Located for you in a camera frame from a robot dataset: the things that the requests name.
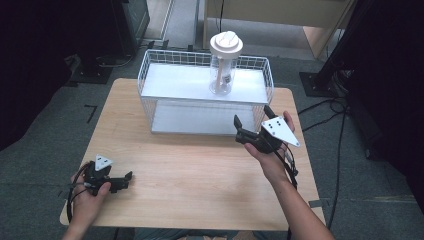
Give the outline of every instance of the clear plastic container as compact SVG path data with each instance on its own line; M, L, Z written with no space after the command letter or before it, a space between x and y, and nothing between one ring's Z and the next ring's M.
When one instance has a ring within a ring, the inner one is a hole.
M227 95L233 86L243 42L234 32L228 31L213 36L210 46L212 57L209 89L215 94Z

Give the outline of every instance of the white lid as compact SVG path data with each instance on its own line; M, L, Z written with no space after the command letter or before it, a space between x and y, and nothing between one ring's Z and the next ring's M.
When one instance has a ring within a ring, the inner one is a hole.
M238 58L243 48L243 42L235 32L219 33L211 38L211 53L219 58Z

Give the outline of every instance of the cable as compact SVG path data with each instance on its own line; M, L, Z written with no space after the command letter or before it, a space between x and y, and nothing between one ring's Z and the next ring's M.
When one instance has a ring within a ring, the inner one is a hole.
M332 76L333 82L345 94L349 93L349 90L347 90L344 87L344 85L346 84L350 75L351 75L351 71L338 70L338 71L335 71L333 76Z
M313 109L313 108L316 108L316 107L318 107L319 105L321 105L321 104L323 104L323 103L329 102L329 103L330 103L330 109L331 109L331 110L335 113L335 114L333 114L331 117L329 117L329 118L327 118L327 119L325 119L325 120L323 120L323 121L321 121L321 122L315 123L315 124L313 124L313 125L311 125L311 126L309 126L309 127L307 127L307 128L302 129L302 132L306 132L306 131L310 130L310 129L311 129L311 128L313 128L313 127L316 127L316 126L318 126L318 125L321 125L321 124L327 123L327 122L329 122L331 119L333 119L335 116L337 116L337 115L339 115L339 114L342 114L342 113L345 113L345 112L346 112L346 106L345 106L345 105L343 105L343 103L341 103L341 102L337 101L337 99L340 99L340 98L342 98L342 97L335 97L335 98L332 98L332 99L327 99L327 100L321 101L321 102L319 102L319 103L316 103L316 104L314 104L314 105L312 105L312 106L309 106L309 107L307 107L307 108L305 108L305 109L301 110L301 111L298 113L298 115L300 115L300 114L302 114L302 113L304 113L304 112L306 112L306 111L309 111L309 110L311 110L311 109ZM337 110L337 109L335 109L335 107L334 107L334 104L335 104L335 103L340 104L340 106L341 106L342 110Z
M280 153L278 153L277 150L275 150L272 147L272 145L268 142L268 140L266 140L263 136L259 136L259 137L270 147L270 149L274 152L274 154L278 157L278 159L280 159L280 161L283 163L284 168L287 170L287 173L289 174L293 187L297 190L297 181L296 181L294 171L292 170L292 168L286 163L286 161L284 161L284 158L280 155Z
M335 114L333 114L333 116L331 116L330 118L327 118L327 119L325 119L325 120L323 120L323 121L321 121L321 122L318 122L318 123L312 124L311 126L309 126L309 127L305 128L305 129L302 129L302 132L306 132L306 131L308 131L309 129L311 129L311 128L313 128L313 127L316 127L316 126L318 126L318 125L321 125L321 124L327 123L328 121L330 121L331 119L333 119L335 116L337 116L337 115L339 115L339 114L341 114L341 113L335 113Z
M113 235L113 240L118 239L119 228L115 229L115 234Z
M290 229L290 227L289 227L289 229L287 229L287 240L290 240L291 239L291 229Z
M222 14L224 13L224 2L225 0L222 0L221 4L221 16L219 17L219 32L222 32Z
M71 203L74 201L74 199L75 199L78 195L80 195L81 193L83 193L83 192L85 192L85 191L87 191L87 190L88 190L88 188L86 188L86 189L82 190L81 192L79 192L79 193L75 194L75 195L74 195L74 197L71 199Z
M321 104L323 104L323 103L336 101L337 99L340 99L340 98L342 98L342 97L335 97L335 98L331 98L331 99L326 99L326 100L324 100L324 101L321 101L321 102L319 102L319 103L316 103L316 104L314 104L314 105L312 105L312 106L309 106L309 107L307 107L307 108L305 108L305 109L303 109L303 110L299 111L299 112L297 113L297 115L300 115L300 114L302 114L302 113L304 113L304 112L306 112L306 111L309 111L309 110L311 110L311 109L314 109L314 108L318 107L319 105L321 105Z
M283 142L283 144L286 146L287 150L289 150L291 156L289 156L287 154L287 151L284 150L282 147L280 147L280 149L282 149L285 152L285 155L286 155L285 157L287 158L287 161L289 161L292 166L291 170L293 171L294 176L297 176L298 171L296 170L296 163L294 161L293 152L291 151L287 143Z
M217 9L217 7L216 7L216 0L214 0L213 1L213 5L214 5L214 7L215 7L215 13L216 14L218 14L218 9ZM219 31L219 26L218 26L218 18L215 18L215 26L216 26L216 29Z
M68 221L69 221L69 223L71 223L71 220L72 220L72 200L73 200L73 198L72 198L72 193L74 192L74 188L75 188L75 186L76 186L76 184L77 184L77 180L78 180L78 178L79 178L79 176L81 175L81 173L88 167L88 165L89 165L90 163L86 163L86 164L84 164L81 168L80 168L80 170L77 172L77 174L75 175L75 177L74 177L74 181L72 181L72 185L71 185L71 187L69 188L69 194L68 194L68 202L67 202L67 204L66 204L66 213L67 213L67 215L68 215Z
M331 229L331 225L333 224L334 220L334 214L336 212L336 205L337 200L339 198L339 190L340 190L340 152L341 152L341 145L342 145L342 136L343 136L343 129L344 129L344 123L346 119L346 111L343 114L343 120L342 120L342 126L340 129L340 136L339 136L339 143L337 147L337 175L336 175L336 193L334 195L334 201L333 201L333 208L331 210L330 220L328 221L327 228Z
M127 65L129 62L131 62L131 60L133 59L133 56L131 55L127 55L127 57L130 57L126 62L122 63L122 64L116 64L116 65L107 65L107 64L99 64L99 67L123 67L125 65Z

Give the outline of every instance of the gray carpet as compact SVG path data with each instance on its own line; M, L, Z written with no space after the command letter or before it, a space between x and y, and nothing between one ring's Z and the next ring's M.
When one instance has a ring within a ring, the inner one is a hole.
M163 39L172 9L172 2L171 0L147 0L150 22L147 26L144 38L155 40Z
M62 236L66 227L59 223L59 215L65 200L60 193L78 169L113 81L136 78L142 58L140 50L128 65L113 70L106 85L62 87L26 135L0 152L0 239ZM306 97L298 77L299 71L319 71L321 62L269 59L275 85L293 91L298 110L322 100ZM91 121L93 108L85 105L98 106ZM301 124L307 127L332 114L328 105L322 105L300 115ZM327 221L335 196L341 120L338 116L304 134ZM350 117L345 122L340 166L332 225L336 238L423 239L424 217L404 177L386 162L365 158L361 135ZM86 239L112 239L114 231L93 227ZM124 229L119 239L129 239L124 236L129 231Z

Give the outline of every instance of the forearm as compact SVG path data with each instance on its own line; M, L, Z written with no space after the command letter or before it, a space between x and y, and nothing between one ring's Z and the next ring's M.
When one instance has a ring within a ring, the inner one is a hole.
M334 239L288 180L272 184L296 239Z
M88 226L79 226L77 224L70 224L68 230L66 230L65 235L62 240L80 240L83 239L85 233L88 230Z

